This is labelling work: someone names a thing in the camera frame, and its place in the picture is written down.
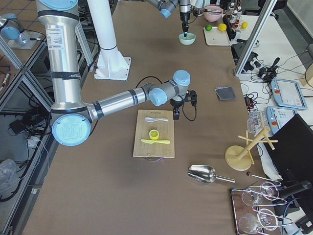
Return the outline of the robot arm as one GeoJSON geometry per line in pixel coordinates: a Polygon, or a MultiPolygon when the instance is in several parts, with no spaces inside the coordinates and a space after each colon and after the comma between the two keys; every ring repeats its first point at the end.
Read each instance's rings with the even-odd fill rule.
{"type": "Polygon", "coordinates": [[[189,29],[188,21],[190,20],[192,10],[189,0],[147,0],[147,2],[157,8],[164,18],[170,17],[175,8],[179,6],[183,36],[187,36],[189,29]]]}
{"type": "Polygon", "coordinates": [[[118,50],[109,2],[90,0],[88,7],[100,53],[95,82],[88,83],[87,101],[83,101],[76,44],[80,22],[78,1],[39,0],[36,5],[46,32],[54,90],[52,134],[58,143],[65,146],[83,143],[97,121],[126,108],[146,101],[160,106],[186,96],[191,77],[185,70],[176,71],[163,84],[148,83],[119,92],[113,81],[127,80],[131,59],[118,50]]]}

